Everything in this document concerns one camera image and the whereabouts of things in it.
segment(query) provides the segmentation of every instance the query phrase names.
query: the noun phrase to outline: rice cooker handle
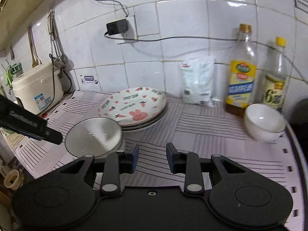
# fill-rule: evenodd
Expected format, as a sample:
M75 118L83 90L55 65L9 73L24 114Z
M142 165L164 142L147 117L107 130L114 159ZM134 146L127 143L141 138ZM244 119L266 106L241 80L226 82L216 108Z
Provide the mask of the rice cooker handle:
M55 72L54 72L54 75L58 75L60 73L60 69L57 69ZM45 78L43 78L41 80L41 83L44 83L46 80L48 80L50 78L50 76L52 76L52 73L48 76L46 76Z

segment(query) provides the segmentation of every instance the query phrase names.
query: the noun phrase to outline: rice cooker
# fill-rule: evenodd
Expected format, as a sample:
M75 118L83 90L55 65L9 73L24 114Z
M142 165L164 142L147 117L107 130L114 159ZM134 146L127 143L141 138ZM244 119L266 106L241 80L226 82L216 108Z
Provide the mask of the rice cooker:
M60 70L54 67L54 87L52 63L38 65L14 78L12 85L18 105L36 115L53 107L63 96L59 73Z

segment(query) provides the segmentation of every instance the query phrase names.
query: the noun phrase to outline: black robotic gripper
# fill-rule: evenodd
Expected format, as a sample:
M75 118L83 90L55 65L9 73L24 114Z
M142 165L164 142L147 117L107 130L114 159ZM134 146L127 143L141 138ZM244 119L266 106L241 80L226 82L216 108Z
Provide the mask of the black robotic gripper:
M138 145L107 158L85 155L27 183L12 200L19 230L287 230L290 193L222 155L199 158L168 143L168 164L173 174L185 174L184 191L121 189L120 174L135 171L138 155ZM100 191L93 190L101 172ZM212 189L204 190L202 173L209 173Z

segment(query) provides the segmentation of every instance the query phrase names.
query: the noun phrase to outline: rice cooker lid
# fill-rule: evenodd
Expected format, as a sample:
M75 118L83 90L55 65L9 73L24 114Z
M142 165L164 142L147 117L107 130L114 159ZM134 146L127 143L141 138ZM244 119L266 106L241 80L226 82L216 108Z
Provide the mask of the rice cooker lid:
M52 74L52 63L38 65L31 70L23 73L17 78L13 79L13 89L23 88L39 79L43 79L48 75Z

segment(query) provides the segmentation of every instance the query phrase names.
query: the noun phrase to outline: wall socket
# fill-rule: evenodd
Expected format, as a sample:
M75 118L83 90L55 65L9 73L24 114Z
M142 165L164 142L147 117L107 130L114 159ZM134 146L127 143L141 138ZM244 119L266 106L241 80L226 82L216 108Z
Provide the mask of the wall socket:
M128 22L128 31L112 36L113 38L119 39L119 40L116 40L117 44L134 42L131 40L126 40L125 38L137 39L137 27L136 27L135 16L126 17L125 19Z

